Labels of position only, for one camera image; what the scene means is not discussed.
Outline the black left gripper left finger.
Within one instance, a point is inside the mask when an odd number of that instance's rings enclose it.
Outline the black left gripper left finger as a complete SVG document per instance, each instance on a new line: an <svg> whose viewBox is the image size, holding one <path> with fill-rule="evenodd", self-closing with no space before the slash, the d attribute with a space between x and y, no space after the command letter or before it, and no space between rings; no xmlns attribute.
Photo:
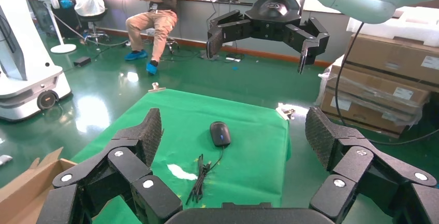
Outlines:
<svg viewBox="0 0 439 224"><path fill-rule="evenodd" d="M121 197L141 223L166 223L183 206L151 168L162 135L160 110L152 108L101 152L58 174L37 222L92 223L110 200Z"/></svg>

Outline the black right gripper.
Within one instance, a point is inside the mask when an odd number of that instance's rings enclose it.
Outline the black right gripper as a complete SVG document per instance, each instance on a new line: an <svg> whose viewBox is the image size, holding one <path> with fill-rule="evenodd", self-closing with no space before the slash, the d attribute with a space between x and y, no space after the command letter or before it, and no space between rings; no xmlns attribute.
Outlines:
<svg viewBox="0 0 439 224"><path fill-rule="evenodd" d="M283 41L300 52L297 72L313 65L316 57L325 52L329 32L315 18L301 25L304 0L257 0L242 14L234 10L210 21L206 55L212 59L224 43L245 38Z"/></svg>

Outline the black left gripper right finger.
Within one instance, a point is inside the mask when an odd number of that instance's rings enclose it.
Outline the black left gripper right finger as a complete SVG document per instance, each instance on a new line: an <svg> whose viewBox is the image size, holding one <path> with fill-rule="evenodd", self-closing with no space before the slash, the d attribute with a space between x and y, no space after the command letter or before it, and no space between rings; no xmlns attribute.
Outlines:
<svg viewBox="0 0 439 224"><path fill-rule="evenodd" d="M341 223L358 195L370 198L393 223L438 223L438 188L429 173L377 149L357 129L333 123L316 107L305 135L330 173L310 208Z"/></svg>

